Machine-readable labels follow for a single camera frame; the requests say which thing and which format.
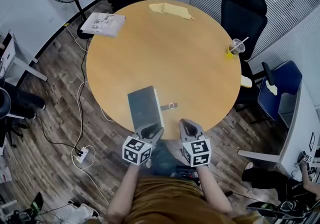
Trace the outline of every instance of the white cable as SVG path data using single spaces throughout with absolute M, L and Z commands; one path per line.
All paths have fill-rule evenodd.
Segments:
M 71 31 L 69 30 L 69 28 L 68 28 L 67 26 L 66 26 L 65 28 L 69 31 L 69 33 L 70 33 L 70 35 L 73 37 L 75 43 L 76 43 L 82 50 L 84 50 L 84 51 L 87 53 L 88 51 L 85 50 L 85 49 L 83 49 L 83 48 L 81 47 L 81 45 L 77 42 L 76 38 L 75 38 L 74 35 L 71 33 Z
M 69 31 L 69 33 L 70 33 L 70 35 L 73 37 L 75 43 L 76 43 L 82 50 L 84 50 L 84 51 L 87 53 L 88 51 L 85 50 L 85 49 L 83 49 L 83 48 L 81 47 L 81 45 L 77 42 L 76 38 L 75 38 L 74 35 L 71 33 L 71 31 L 69 30 L 69 28 L 68 28 L 67 26 L 66 26 L 65 28 Z M 83 116 L 82 116 L 82 114 L 81 114 L 81 108 L 80 108 L 79 92 L 80 92 L 81 87 L 82 87 L 82 86 L 85 86 L 85 85 L 84 85 L 85 83 L 88 83 L 88 81 L 84 81 L 83 83 L 81 83 L 80 86 L 79 86 L 78 92 L 76 93 L 76 102 L 77 102 L 78 108 L 79 108 L 80 121 L 81 121 L 81 130 L 80 130 L 79 137 L 78 137 L 76 143 L 74 144 L 74 147 L 73 147 L 72 150 L 71 150 L 71 161 L 72 161 L 73 165 L 74 165 L 78 170 L 80 170 L 81 172 L 83 172 L 85 175 L 87 175 L 87 176 L 89 177 L 89 179 L 90 179 L 90 180 L 92 181 L 92 183 L 95 185 L 96 189 L 99 191 L 99 193 L 101 194 L 101 196 L 103 197 L 103 199 L 104 199 L 108 204 L 110 204 L 110 202 L 106 199 L 106 197 L 104 196 L 104 194 L 102 194 L 102 192 L 100 191 L 100 189 L 98 188 L 98 186 L 97 186 L 97 184 L 94 182 L 94 180 L 91 178 L 91 176 L 90 176 L 86 171 L 84 171 L 85 169 L 87 169 L 87 168 L 89 168 L 90 166 L 92 166 L 92 165 L 94 164 L 95 160 L 96 160 L 96 150 L 95 150 L 95 148 L 94 148 L 93 146 L 91 146 L 91 145 L 88 145 L 88 146 L 85 147 L 85 148 L 91 147 L 91 148 L 94 150 L 93 161 L 92 161 L 92 163 L 89 164 L 87 167 L 85 167 L 85 168 L 80 168 L 79 166 L 76 165 L 76 163 L 75 163 L 75 161 L 74 161 L 74 158 L 76 157 L 75 155 L 73 155 L 73 153 L 74 153 L 74 148 L 75 148 L 76 145 L 78 144 L 78 142 L 79 142 L 79 140 L 80 140 L 80 138 L 81 138 L 81 135 L 83 134 L 83 130 L 84 130 Z M 103 111 L 102 111 L 102 114 L 103 114 L 103 116 L 105 117 L 105 119 L 107 119 L 109 122 L 114 122 L 113 120 L 109 120 L 109 119 L 105 116 L 105 114 L 104 114 Z
M 114 121 L 115 121 L 115 120 L 109 120 L 109 119 L 106 117 L 106 115 L 105 115 L 102 107 L 100 107 L 100 109 L 101 109 L 102 115 L 104 116 L 105 119 L 107 119 L 109 122 L 114 122 Z

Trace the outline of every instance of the brown shirt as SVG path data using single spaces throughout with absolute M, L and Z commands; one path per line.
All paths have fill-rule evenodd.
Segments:
M 142 178 L 125 224 L 235 224 L 205 201 L 192 181 L 169 177 Z

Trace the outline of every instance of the white desk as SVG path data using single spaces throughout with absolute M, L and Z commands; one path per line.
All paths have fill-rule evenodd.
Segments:
M 314 133 L 314 144 L 312 151 L 310 151 L 309 143 L 312 133 Z M 295 163 L 297 162 L 299 154 L 302 151 L 305 151 L 312 157 L 315 156 L 319 142 L 319 136 L 320 121 L 309 92 L 307 91 L 304 82 L 301 81 L 301 85 L 296 97 L 292 122 L 280 155 L 255 153 L 243 150 L 239 150 L 238 155 L 279 163 L 289 175 L 291 175 L 291 173 L 294 171 L 293 178 L 297 181 L 301 181 L 302 173 L 299 169 L 297 170 Z
M 38 63 L 38 60 L 36 58 L 31 58 L 29 56 L 23 55 L 25 58 L 30 59 L 31 61 Z M 39 71 L 35 70 L 34 68 L 30 67 L 26 62 L 24 62 L 20 57 L 16 54 L 15 49 L 15 40 L 12 36 L 11 41 L 9 42 L 7 48 L 5 49 L 3 55 L 2 55 L 2 70 L 0 71 L 0 77 L 5 78 L 6 74 L 8 74 L 8 70 L 10 69 L 10 66 L 12 64 L 18 65 L 20 68 L 28 71 L 29 73 L 33 74 L 34 76 L 47 81 L 48 78 L 40 73 Z

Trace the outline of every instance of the plastic cup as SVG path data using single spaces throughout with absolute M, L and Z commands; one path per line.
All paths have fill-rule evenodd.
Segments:
M 246 50 L 246 47 L 243 43 L 241 44 L 240 43 L 241 43 L 241 40 L 237 38 L 233 39 L 232 43 L 228 47 L 227 55 L 234 58 L 238 54 L 243 53 Z

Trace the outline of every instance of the gray book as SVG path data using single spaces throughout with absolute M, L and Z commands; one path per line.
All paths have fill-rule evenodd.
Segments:
M 126 21 L 126 16 L 93 12 L 82 25 L 84 33 L 115 38 Z

